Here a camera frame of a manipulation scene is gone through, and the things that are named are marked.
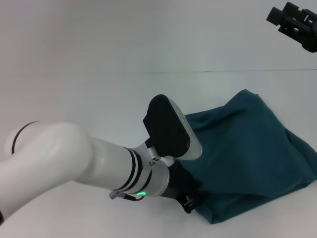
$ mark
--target black ring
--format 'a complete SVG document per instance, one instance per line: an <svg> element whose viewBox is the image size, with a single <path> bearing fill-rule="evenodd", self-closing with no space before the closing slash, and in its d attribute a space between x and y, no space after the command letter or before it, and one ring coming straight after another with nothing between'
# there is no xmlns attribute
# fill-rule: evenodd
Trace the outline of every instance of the black ring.
<svg viewBox="0 0 317 238"><path fill-rule="evenodd" d="M138 161L138 172L137 172L137 175L136 175L136 177L135 177L133 183L132 183L127 189L123 190L122 192L128 191L128 190L130 190L131 188L133 188L134 185L138 182L138 180L139 180L139 178L140 178L140 175L141 175L141 172L142 172L142 160L141 160L140 155L139 155L137 152L135 152L134 150L132 150L132 149L130 149L130 150L131 150L132 152L134 152L134 154L135 154L136 157L137 157L137 161Z"/></svg>
<svg viewBox="0 0 317 238"><path fill-rule="evenodd" d="M142 192L142 191L149 185L150 180L151 180L151 177L152 177L152 170L151 170L151 172L150 172L150 174L149 174L149 176L148 176L148 179L147 179L147 181L145 182L144 186L143 186L139 191L137 191L137 192L135 192L135 193L133 193L133 194L136 194L136 193L138 193L138 192Z"/></svg>
<svg viewBox="0 0 317 238"><path fill-rule="evenodd" d="M26 128L28 125L30 125L30 124L32 124L32 123L35 123L35 122L38 122L38 121L33 121L33 122L29 123L29 124L26 124L26 125L25 125L24 127L22 127L22 128L18 131L18 133L15 135L15 138L14 138L13 144L12 144L11 155L14 154L15 143L16 143L16 140L17 140L19 134L21 133L21 131L23 131L23 129Z"/></svg>
<svg viewBox="0 0 317 238"><path fill-rule="evenodd" d="M131 155L131 159L132 159L131 174L130 174L130 176L129 176L127 182L125 182L125 184L124 184L123 186L121 186L121 187L118 188L118 189L114 189L113 191L118 191L118 190L124 189L124 188L131 182L131 180L132 180L132 178L133 178L133 175L134 175L134 172L135 172L135 157L134 157L132 151L130 151L128 148L126 148L126 149L129 151L129 153L130 153L130 155Z"/></svg>

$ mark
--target cable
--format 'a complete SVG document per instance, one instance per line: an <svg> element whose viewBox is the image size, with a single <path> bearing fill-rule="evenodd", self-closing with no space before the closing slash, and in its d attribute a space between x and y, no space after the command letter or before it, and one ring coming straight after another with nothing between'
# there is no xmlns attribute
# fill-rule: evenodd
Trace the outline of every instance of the cable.
<svg viewBox="0 0 317 238"><path fill-rule="evenodd" d="M140 198L136 198L136 197L131 196L131 195L126 194L126 193L124 193L123 195L121 195L119 197L121 197L123 199L126 199L126 200L129 200L129 201L133 201L133 202L140 201L140 200L142 200L144 198L144 196L142 196Z"/></svg>

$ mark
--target white wall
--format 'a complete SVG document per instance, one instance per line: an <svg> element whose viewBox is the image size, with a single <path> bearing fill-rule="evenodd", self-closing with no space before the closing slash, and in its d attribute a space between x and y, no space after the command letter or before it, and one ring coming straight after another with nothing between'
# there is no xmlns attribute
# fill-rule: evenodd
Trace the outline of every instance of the white wall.
<svg viewBox="0 0 317 238"><path fill-rule="evenodd" d="M315 1L294 3L317 11ZM147 138L142 119L156 94L187 114L221 106L247 88L317 149L317 54L265 21L271 7L284 4L4 0L0 143L16 126L49 119L132 147ZM67 183L13 215L0 237L315 237L316 183L214 226L170 199L131 204L108 193Z"/></svg>

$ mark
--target black mount bracket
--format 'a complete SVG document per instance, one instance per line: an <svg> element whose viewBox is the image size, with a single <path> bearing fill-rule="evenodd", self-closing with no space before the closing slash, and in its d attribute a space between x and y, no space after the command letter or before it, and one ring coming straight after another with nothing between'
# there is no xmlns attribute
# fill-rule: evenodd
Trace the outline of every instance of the black mount bracket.
<svg viewBox="0 0 317 238"><path fill-rule="evenodd" d="M267 21L280 25L279 32L302 44L309 52L317 52L317 14L288 2L283 11L273 7Z"/></svg>
<svg viewBox="0 0 317 238"><path fill-rule="evenodd" d="M175 161L168 169L169 183L160 196L177 200L186 213L191 213L204 201L204 193L198 192L201 183L195 181L179 161Z"/></svg>

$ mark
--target white table surface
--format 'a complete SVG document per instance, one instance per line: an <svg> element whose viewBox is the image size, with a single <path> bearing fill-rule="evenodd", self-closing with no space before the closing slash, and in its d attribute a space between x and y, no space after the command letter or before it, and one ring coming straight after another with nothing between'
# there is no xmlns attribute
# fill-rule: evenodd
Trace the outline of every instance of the white table surface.
<svg viewBox="0 0 317 238"><path fill-rule="evenodd" d="M317 54L265 21L285 3L2 1L0 144L30 121L68 120L133 147L147 139L142 119L155 95L166 94L189 114L248 89L317 150ZM294 3L317 11L315 1ZM14 214L0 237L316 237L317 183L217 225L171 199L131 204L108 193L64 184Z"/></svg>

